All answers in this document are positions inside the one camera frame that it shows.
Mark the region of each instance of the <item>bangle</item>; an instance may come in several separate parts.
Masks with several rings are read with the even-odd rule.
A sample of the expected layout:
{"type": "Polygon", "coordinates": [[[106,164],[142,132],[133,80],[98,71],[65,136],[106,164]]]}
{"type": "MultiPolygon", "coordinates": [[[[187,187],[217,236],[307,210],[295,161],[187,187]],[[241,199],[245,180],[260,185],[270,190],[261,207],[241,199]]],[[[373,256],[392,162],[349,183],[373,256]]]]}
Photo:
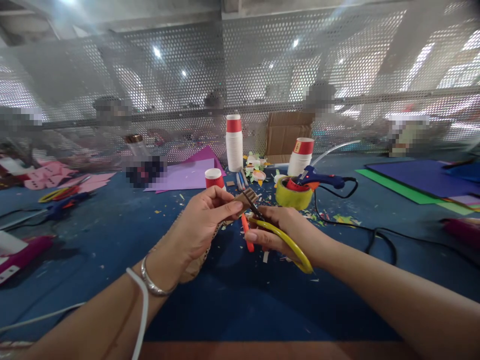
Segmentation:
{"type": "Polygon", "coordinates": [[[145,266],[145,262],[147,261],[147,256],[143,258],[141,261],[141,268],[140,268],[140,273],[141,273],[141,278],[143,282],[146,285],[146,288],[148,289],[148,292],[152,294],[153,296],[156,297],[167,297],[171,293],[174,292],[174,290],[177,288],[177,285],[173,287],[170,291],[163,291],[161,288],[159,288],[157,285],[154,284],[152,279],[150,279],[149,274],[147,273],[147,267],[145,266]]]}

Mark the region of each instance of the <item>forearm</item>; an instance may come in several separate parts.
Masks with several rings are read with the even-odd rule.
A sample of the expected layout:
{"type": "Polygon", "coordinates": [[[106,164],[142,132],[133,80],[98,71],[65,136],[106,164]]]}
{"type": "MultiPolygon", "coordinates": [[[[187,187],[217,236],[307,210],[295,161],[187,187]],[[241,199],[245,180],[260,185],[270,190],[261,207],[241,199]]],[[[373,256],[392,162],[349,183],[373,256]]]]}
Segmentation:
{"type": "Polygon", "coordinates": [[[421,356],[480,359],[480,304],[341,243],[324,259],[421,356]]]}
{"type": "MultiPolygon", "coordinates": [[[[175,286],[185,267],[163,248],[148,256],[146,266],[164,290],[175,286]]],[[[132,269],[139,275],[140,263],[132,269]]],[[[147,325],[167,299],[148,296],[147,325]]],[[[25,359],[130,359],[142,307],[142,291],[125,273],[33,345],[25,359]]]]}

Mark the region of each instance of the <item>person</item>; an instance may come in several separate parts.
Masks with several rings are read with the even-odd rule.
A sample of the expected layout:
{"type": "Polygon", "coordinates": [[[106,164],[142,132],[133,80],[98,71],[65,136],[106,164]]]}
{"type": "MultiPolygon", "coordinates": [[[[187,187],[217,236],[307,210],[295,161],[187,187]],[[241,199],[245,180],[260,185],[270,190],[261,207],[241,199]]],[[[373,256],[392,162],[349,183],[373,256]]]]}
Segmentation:
{"type": "MultiPolygon", "coordinates": [[[[189,263],[210,246],[217,225],[237,218],[242,203],[233,200],[217,186],[190,200],[146,258],[155,285],[163,290],[176,286],[189,263]]],[[[295,240],[314,267],[351,287],[422,358],[480,359],[480,304],[333,240],[293,208],[259,210],[295,240]]],[[[295,259],[273,233],[256,228],[245,237],[295,259]]],[[[141,263],[132,269],[140,274],[141,263]]],[[[147,324],[167,300],[148,297],[147,324]]],[[[36,342],[24,359],[130,359],[142,301],[139,285],[125,273],[36,342]]]]}

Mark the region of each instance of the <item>right hand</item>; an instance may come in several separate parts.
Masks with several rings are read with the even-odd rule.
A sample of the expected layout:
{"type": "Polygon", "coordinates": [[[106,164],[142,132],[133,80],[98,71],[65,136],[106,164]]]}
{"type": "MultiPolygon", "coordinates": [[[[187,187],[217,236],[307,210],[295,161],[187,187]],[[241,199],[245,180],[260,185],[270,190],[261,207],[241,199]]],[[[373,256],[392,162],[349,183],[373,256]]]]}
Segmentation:
{"type": "MultiPolygon", "coordinates": [[[[258,210],[269,222],[292,238],[314,267],[323,267],[324,260],[336,243],[335,240],[318,230],[292,207],[259,206],[258,210]]],[[[272,232],[252,228],[245,234],[245,240],[276,250],[298,261],[292,249],[272,232]]]]}

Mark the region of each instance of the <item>left hand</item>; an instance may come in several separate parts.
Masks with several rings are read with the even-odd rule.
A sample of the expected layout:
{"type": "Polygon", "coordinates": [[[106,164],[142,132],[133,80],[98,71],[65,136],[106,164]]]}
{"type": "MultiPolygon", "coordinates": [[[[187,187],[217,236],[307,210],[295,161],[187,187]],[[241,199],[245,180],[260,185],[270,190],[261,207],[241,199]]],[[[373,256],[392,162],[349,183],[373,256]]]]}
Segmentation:
{"type": "Polygon", "coordinates": [[[159,245],[168,245],[185,264],[198,259],[210,246],[218,224],[238,219],[243,204],[233,199],[218,186],[195,195],[159,245]]]}

